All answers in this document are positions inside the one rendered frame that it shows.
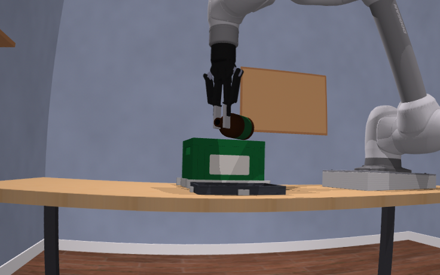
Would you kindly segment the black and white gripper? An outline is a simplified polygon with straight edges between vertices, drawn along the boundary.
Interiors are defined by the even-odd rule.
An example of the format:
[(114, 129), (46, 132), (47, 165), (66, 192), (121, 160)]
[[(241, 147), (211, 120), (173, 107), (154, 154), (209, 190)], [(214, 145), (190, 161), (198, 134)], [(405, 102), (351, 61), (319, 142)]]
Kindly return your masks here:
[(236, 68), (236, 46), (226, 42), (213, 44), (210, 61), (212, 64), (210, 72), (203, 74), (203, 77), (206, 82), (207, 102), (213, 105), (213, 128), (221, 129), (214, 125), (214, 120), (221, 117), (223, 85), (223, 128), (230, 129), (231, 105), (237, 103), (240, 80), (244, 73), (243, 70)]

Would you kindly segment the green divided crate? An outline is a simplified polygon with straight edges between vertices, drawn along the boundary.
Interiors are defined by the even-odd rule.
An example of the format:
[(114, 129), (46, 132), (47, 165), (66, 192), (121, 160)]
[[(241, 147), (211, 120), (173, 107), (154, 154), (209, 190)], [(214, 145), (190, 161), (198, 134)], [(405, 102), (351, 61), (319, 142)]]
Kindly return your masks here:
[(191, 138), (183, 141), (182, 178), (264, 181), (265, 141)]

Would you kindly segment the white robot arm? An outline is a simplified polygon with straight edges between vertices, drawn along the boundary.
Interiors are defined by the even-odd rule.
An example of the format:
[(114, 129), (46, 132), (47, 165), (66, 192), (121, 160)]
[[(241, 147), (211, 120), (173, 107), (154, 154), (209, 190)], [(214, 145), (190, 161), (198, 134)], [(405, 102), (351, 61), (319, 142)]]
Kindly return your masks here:
[[(370, 8), (382, 40), (401, 102), (398, 108), (374, 108), (365, 130), (365, 165), (355, 170), (408, 172), (401, 155), (440, 150), (440, 106), (426, 94), (415, 54), (396, 0), (362, 0)], [(209, 46), (239, 45), (244, 17), (275, 0), (209, 0)], [(397, 119), (397, 120), (396, 120)]]

